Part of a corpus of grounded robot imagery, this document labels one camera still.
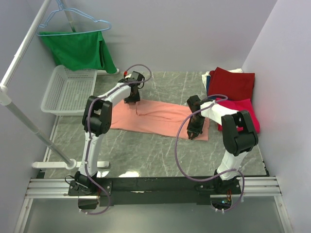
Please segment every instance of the stack of clothes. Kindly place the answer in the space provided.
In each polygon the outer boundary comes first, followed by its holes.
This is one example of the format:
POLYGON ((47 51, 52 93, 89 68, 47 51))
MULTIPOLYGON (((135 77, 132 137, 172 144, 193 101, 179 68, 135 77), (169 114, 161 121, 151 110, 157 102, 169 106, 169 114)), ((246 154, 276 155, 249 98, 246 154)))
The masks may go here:
POLYGON ((237 111, 247 110, 251 115, 256 132, 260 132, 260 125, 251 103, 255 83, 254 73, 243 73, 242 69, 227 71, 217 67, 202 75, 202 81, 208 96, 215 94, 228 96, 228 100, 219 103, 221 106, 237 111))

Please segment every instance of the marble floor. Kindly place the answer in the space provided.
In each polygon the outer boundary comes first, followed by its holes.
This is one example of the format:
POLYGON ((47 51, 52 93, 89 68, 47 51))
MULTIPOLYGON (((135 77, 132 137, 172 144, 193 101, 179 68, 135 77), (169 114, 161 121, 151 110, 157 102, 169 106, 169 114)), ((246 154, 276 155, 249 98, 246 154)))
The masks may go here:
MULTIPOLYGON (((146 100, 187 105, 192 95, 206 97, 202 72, 154 72, 153 80, 140 90, 146 100)), ((122 74, 98 76, 94 95, 103 94, 122 78, 122 74)), ((84 149, 84 131, 81 116, 62 116, 56 127, 54 142, 69 158, 81 161, 84 149)), ((178 140, 178 158, 183 169, 191 176, 210 176, 221 163, 225 148, 222 133, 216 123, 210 123, 209 140, 178 140)), ((161 177, 181 176, 174 159, 175 138, 157 134, 109 130, 106 134, 99 161, 109 161, 109 177, 161 177)), ((49 161, 60 161, 53 153, 49 161)), ((64 178, 77 169, 48 169, 45 178, 64 178)), ((258 146, 245 157, 241 171, 244 175, 266 175, 258 146)))

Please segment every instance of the blue hanger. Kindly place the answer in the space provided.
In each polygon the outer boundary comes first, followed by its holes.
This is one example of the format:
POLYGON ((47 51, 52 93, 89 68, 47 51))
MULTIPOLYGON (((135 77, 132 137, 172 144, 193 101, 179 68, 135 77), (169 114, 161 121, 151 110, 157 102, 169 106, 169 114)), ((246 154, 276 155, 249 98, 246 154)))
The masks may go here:
POLYGON ((55 15, 55 13, 60 12, 60 11, 72 11, 72 12, 75 12, 75 13, 77 13, 77 14, 83 16, 83 17, 86 17, 86 18, 91 19, 91 20, 92 20, 93 22, 95 22, 95 23, 98 23, 98 22, 107 23, 109 27, 108 27, 108 28, 104 28, 104 29, 100 29, 100 30, 89 31, 89 32, 82 32, 82 33, 64 33, 64 34, 50 34, 50 35, 40 35, 40 34, 36 33, 38 36, 76 35, 76 34, 83 34, 83 33, 93 33, 93 32, 106 31, 106 30, 111 29, 111 23, 108 22, 108 21, 101 20, 101 19, 100 19, 100 20, 96 20, 94 17, 89 16, 89 15, 87 15, 86 13, 84 13, 84 12, 82 12, 82 11, 79 11, 78 9, 75 9, 75 8, 67 8, 67 7, 65 7, 65 6, 63 5, 63 3, 62 3, 60 0, 56 0, 56 2, 58 3, 58 10, 52 11, 52 12, 49 14, 47 20, 44 22, 44 24, 40 24, 40 25, 38 26, 38 28, 45 28, 45 27, 48 25, 49 21, 53 18, 53 16, 55 15))

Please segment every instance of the white laundry basket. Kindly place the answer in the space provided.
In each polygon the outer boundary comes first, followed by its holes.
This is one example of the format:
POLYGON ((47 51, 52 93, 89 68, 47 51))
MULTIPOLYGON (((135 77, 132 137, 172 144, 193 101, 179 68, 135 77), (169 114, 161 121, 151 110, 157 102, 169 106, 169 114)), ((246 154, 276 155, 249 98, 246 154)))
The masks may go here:
POLYGON ((71 71, 57 66, 44 94, 41 110, 57 116, 82 116, 86 101, 94 92, 97 70, 71 71))

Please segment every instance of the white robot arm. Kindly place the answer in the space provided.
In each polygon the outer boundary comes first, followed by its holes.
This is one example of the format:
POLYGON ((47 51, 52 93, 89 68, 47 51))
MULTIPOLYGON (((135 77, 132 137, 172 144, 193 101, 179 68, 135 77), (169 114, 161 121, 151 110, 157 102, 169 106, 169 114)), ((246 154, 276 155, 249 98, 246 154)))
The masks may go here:
MULTIPOLYGON (((258 143, 258 136, 251 116, 248 111, 236 111, 216 104, 214 100, 202 102, 198 96, 192 96, 187 100, 192 112, 205 109, 194 115, 188 124, 188 135, 190 139, 202 133, 204 118, 215 121, 223 126, 223 142, 226 148, 222 163, 215 173, 221 173, 229 169, 238 170, 242 160, 252 148, 258 143)), ((237 173, 227 172, 220 176, 223 181, 228 181, 237 176, 237 173)))
MULTIPOLYGON (((118 84, 112 88, 112 90, 117 89, 114 93, 109 94, 111 92, 108 91, 103 95, 98 97, 90 96, 86 103, 86 109, 84 112, 84 116, 82 119, 82 124, 84 125, 85 130, 85 146, 83 151, 83 158, 82 161, 86 160, 86 153, 87 147, 89 143, 89 131, 87 128, 87 116, 90 110, 90 105, 96 98, 104 98, 103 100, 98 100, 93 105, 91 109, 90 115, 90 128, 91 128, 91 135, 92 140, 90 144, 90 148, 88 151, 88 159, 87 159, 87 170, 90 177, 96 177, 97 175, 97 161, 98 156, 101 149, 101 144, 105 134, 108 132, 110 125, 111 125, 111 118, 112 118, 112 108, 116 106, 120 101, 124 100, 126 103, 130 102, 137 102, 140 101, 139 96, 139 84, 130 84, 124 85, 125 83, 132 83, 135 81, 142 81, 144 79, 143 75, 138 72, 133 72, 132 74, 126 76, 126 78, 120 80, 118 84)), ((75 174, 75 181, 78 184, 81 184, 86 187, 91 186, 90 180, 87 178, 86 170, 85 170, 85 163, 81 163, 78 172, 75 174)))

